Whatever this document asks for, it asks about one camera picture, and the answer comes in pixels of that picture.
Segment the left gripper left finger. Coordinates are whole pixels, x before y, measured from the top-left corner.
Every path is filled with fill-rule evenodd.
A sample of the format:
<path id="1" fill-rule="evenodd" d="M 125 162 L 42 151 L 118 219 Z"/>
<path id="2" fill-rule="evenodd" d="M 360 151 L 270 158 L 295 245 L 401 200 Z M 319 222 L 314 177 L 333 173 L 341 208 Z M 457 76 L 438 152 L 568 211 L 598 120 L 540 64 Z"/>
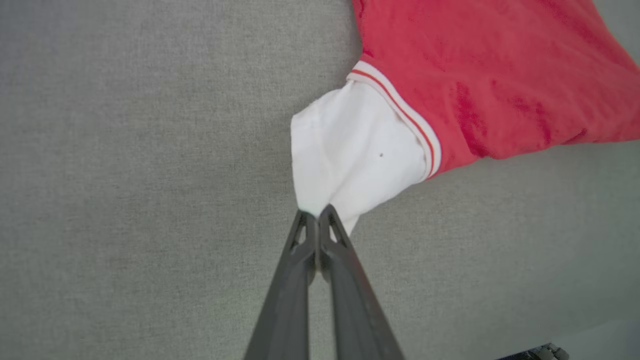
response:
<path id="1" fill-rule="evenodd" d="M 279 258 L 245 360 L 308 360 L 309 286 L 316 273 L 318 223 L 298 210 Z"/>

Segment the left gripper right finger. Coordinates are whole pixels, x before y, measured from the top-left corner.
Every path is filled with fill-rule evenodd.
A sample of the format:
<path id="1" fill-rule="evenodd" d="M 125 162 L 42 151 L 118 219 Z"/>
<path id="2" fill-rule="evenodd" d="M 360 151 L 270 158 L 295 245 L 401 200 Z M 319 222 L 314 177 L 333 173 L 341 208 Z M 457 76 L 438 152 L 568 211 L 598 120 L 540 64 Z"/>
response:
<path id="1" fill-rule="evenodd" d="M 331 290 L 338 360 L 404 360 L 336 208 L 318 217 L 318 269 Z"/>

